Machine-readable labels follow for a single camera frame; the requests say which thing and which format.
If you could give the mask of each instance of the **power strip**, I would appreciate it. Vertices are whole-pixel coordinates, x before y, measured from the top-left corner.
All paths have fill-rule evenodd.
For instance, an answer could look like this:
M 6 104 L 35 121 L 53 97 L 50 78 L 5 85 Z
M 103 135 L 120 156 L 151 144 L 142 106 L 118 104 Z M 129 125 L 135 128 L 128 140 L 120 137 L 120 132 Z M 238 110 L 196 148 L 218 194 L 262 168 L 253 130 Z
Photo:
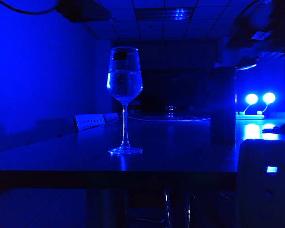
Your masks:
M 236 115 L 237 120 L 263 120 L 264 115 Z
M 271 112 L 269 114 L 270 119 L 285 119 L 285 112 Z

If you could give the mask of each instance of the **ceiling tile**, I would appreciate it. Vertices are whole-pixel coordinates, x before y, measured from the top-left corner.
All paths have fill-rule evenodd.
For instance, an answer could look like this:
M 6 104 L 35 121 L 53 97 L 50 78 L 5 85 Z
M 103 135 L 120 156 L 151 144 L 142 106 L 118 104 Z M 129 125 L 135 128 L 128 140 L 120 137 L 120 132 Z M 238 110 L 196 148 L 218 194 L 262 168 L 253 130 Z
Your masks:
M 209 29 L 188 30 L 186 33 L 186 38 L 204 38 L 208 32 Z
M 221 37 L 226 37 L 230 33 L 229 29 L 212 29 L 210 33 L 208 34 L 208 38 L 221 38 Z
M 116 21 L 123 20 L 136 20 L 136 16 L 133 9 L 112 9 L 110 10 L 112 13 L 112 17 Z
M 185 30 L 165 30 L 163 36 L 165 38 L 183 38 Z
M 94 30 L 94 33 L 97 35 L 99 39 L 118 39 L 115 31 Z
M 245 6 L 229 6 L 225 9 L 220 18 L 236 18 L 245 8 Z
M 214 28 L 228 29 L 232 27 L 234 21 L 235 21 L 234 19 L 219 19 Z
M 92 30 L 99 30 L 99 31 L 114 31 L 111 23 L 109 21 L 90 21 L 87 22 L 87 25 L 92 29 Z
M 138 31 L 136 21 L 118 21 L 112 24 L 118 31 Z
M 133 2 L 135 8 L 163 8 L 165 0 L 133 0 Z
M 195 7 L 197 0 L 166 0 L 166 7 Z
M 254 0 L 231 0 L 229 6 L 248 6 Z
M 199 0 L 197 6 L 226 6 L 228 3 L 229 0 Z
M 210 29 L 216 20 L 191 20 L 188 30 Z
M 133 9 L 132 0 L 100 0 L 101 4 L 112 10 L 112 9 Z
M 138 31 L 118 31 L 118 37 L 120 39 L 139 39 Z
M 197 7 L 192 19 L 217 19 L 225 7 Z
M 189 20 L 165 20 L 164 30 L 186 30 Z
M 162 31 L 161 30 L 152 30 L 152 31 L 141 31 L 142 39 L 161 39 Z
M 162 30 L 162 20 L 156 21 L 139 21 L 138 26 L 140 30 Z

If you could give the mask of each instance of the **water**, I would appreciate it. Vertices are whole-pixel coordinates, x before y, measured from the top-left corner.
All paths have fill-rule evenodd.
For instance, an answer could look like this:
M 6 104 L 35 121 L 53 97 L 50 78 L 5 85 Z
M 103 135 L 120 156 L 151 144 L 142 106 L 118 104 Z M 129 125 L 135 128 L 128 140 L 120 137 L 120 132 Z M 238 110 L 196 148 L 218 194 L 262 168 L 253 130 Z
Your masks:
M 122 104 L 128 104 L 143 90 L 143 80 L 140 71 L 110 72 L 107 89 L 110 94 Z

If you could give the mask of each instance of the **cable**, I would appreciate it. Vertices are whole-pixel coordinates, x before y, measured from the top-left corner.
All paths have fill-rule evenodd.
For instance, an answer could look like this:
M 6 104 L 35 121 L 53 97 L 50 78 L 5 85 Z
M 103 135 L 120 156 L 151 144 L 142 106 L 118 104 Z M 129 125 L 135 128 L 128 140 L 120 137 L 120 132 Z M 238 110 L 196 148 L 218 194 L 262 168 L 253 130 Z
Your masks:
M 262 113 L 263 113 L 264 111 L 266 111 L 267 108 L 268 108 L 268 105 L 266 105 L 266 108 L 262 111 Z
M 245 113 L 247 111 L 247 109 L 250 107 L 251 105 L 248 105 L 248 107 L 243 111 L 243 113 Z
M 200 118 L 200 119 L 195 119 L 195 120 L 184 120 L 184 119 L 170 119 L 170 120 L 150 120 L 150 119 L 141 119 L 141 118 L 136 118 L 136 117 L 131 117 L 128 116 L 129 119 L 133 120 L 140 120 L 140 121 L 147 121 L 147 122 L 194 122 L 194 121 L 205 121 L 205 120 L 210 120 L 210 118 Z
M 250 3 L 248 6 L 245 7 L 245 9 L 242 10 L 242 12 L 238 15 L 235 21 L 237 21 L 250 7 L 252 7 L 254 4 L 256 4 L 260 0 L 254 0 L 252 3 Z
M 2 0 L 0 0 L 0 4 L 2 4 L 3 6 L 5 6 L 5 7 L 11 9 L 12 11 L 15 11 L 15 12 L 17 12 L 17 13 L 27 14 L 27 15 L 41 15 L 41 14 L 46 14 L 46 13 L 49 13 L 49 12 L 51 12 L 51 11 L 54 11 L 54 10 L 56 9 L 56 7 L 57 7 L 57 5 L 56 5 L 56 6 L 52 7 L 52 8 L 49 8 L 49 9 L 44 10 L 44 11 L 40 11 L 40 12 L 29 12 L 29 11 L 24 11 L 24 10 L 17 9 L 17 8 L 15 8 L 15 7 L 13 7 L 13 6 L 11 6 L 11 5 L 5 3 L 5 2 L 2 1 Z

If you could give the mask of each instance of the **ceiling light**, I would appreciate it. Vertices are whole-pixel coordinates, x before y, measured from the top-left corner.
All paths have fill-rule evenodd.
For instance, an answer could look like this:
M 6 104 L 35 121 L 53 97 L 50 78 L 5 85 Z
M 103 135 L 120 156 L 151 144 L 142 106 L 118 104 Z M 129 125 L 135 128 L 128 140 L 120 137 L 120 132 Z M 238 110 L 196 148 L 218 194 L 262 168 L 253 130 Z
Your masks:
M 272 34 L 271 31 L 269 31 L 269 32 L 258 31 L 251 37 L 251 39 L 254 39 L 254 40 L 264 40 L 264 39 L 267 39 L 268 37 L 270 37 L 271 34 Z
M 135 9 L 136 19 L 141 20 L 190 20 L 192 7 Z

